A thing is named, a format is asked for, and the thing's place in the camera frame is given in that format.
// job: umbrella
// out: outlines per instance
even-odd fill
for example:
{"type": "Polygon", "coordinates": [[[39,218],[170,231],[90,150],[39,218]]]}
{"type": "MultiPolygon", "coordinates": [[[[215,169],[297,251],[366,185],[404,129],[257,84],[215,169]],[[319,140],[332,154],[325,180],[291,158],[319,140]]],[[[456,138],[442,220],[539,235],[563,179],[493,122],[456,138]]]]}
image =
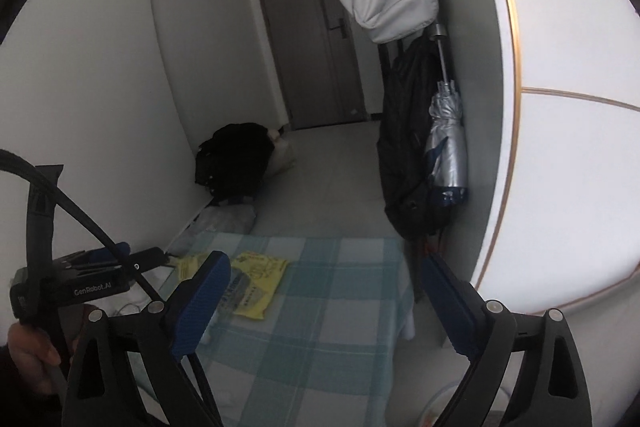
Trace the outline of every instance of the umbrella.
{"type": "Polygon", "coordinates": [[[466,140],[462,128],[462,100],[456,83],[438,82],[429,114],[431,134],[425,146],[427,163],[433,166],[433,203],[452,206],[467,197],[466,140]]]}

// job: black backpack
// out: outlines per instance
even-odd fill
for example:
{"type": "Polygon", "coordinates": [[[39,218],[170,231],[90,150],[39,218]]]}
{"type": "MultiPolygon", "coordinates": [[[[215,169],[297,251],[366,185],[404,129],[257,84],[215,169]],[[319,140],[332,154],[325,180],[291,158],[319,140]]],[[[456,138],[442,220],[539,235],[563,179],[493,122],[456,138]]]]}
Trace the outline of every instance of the black backpack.
{"type": "Polygon", "coordinates": [[[254,197],[273,152],[268,129],[257,123],[230,124],[202,143],[196,155],[196,183],[214,203],[254,197]]]}
{"type": "Polygon", "coordinates": [[[441,80],[437,43],[424,32],[396,58],[385,81],[378,140],[385,213],[409,241],[437,233],[450,217],[449,207],[431,201],[434,161],[425,155],[429,107],[441,80]]]}

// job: brown door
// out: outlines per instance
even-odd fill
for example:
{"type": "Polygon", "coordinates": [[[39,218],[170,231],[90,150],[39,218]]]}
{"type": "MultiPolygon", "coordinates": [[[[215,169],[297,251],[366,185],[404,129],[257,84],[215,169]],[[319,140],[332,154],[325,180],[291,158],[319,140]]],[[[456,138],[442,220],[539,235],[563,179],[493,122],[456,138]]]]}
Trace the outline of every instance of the brown door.
{"type": "Polygon", "coordinates": [[[338,0],[262,0],[293,128],[366,119],[347,16],[338,0]]]}

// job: silver screw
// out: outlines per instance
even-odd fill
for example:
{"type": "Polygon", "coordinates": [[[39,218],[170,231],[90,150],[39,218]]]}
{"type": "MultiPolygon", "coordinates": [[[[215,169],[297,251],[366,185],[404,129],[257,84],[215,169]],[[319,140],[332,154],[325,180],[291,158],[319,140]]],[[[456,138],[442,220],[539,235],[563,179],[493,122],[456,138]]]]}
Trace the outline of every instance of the silver screw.
{"type": "Polygon", "coordinates": [[[500,304],[500,302],[498,301],[489,301],[486,304],[486,308],[491,311],[492,313],[502,313],[502,310],[504,309],[502,307],[502,304],[500,304]]]}
{"type": "Polygon", "coordinates": [[[556,309],[549,310],[549,317],[551,317],[551,320],[556,322],[561,322],[562,319],[564,319],[564,315],[562,315],[562,312],[556,309]]]}
{"type": "Polygon", "coordinates": [[[164,302],[153,301],[148,307],[146,307],[146,309],[149,313],[160,313],[164,310],[164,302]]]}
{"type": "Polygon", "coordinates": [[[97,322],[102,318],[102,310],[94,310],[89,313],[89,322],[97,322]]]}

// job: plaid tablecloth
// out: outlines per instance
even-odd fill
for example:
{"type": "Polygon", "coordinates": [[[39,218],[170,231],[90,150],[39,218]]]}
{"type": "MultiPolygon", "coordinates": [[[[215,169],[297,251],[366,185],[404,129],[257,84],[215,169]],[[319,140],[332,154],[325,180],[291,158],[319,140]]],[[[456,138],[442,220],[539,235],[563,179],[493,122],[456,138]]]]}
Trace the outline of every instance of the plaid tablecloth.
{"type": "Polygon", "coordinates": [[[265,320],[220,319],[198,347],[225,427],[384,426],[413,304],[400,241],[203,232],[191,253],[212,250],[291,261],[265,320]]]}

